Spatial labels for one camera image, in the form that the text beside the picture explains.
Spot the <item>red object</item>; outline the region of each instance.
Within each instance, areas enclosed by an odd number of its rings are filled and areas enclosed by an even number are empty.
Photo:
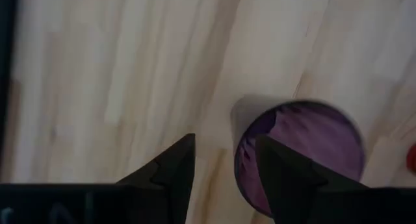
[[[416,143],[409,149],[406,165],[412,173],[416,173]]]

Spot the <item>light wood grain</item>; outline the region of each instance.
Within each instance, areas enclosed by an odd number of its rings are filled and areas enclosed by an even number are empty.
[[[403,158],[414,12],[416,0],[21,0],[3,181],[114,182],[195,132],[187,223],[272,223],[233,176],[231,108],[262,94],[337,106],[365,141],[363,180],[416,186]]]

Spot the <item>purple cup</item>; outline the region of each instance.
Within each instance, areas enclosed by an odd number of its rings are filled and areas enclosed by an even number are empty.
[[[237,185],[247,202],[264,215],[272,216],[255,159],[255,138],[259,135],[266,134],[345,177],[361,178],[365,153],[359,132],[330,105],[248,96],[234,106],[231,122]]]

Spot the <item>wooden floor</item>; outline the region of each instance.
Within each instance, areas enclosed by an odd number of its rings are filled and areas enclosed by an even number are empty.
[[[363,182],[416,186],[416,0],[22,0],[3,181],[114,182],[197,134],[187,223],[271,223],[233,178],[246,94],[356,122]]]

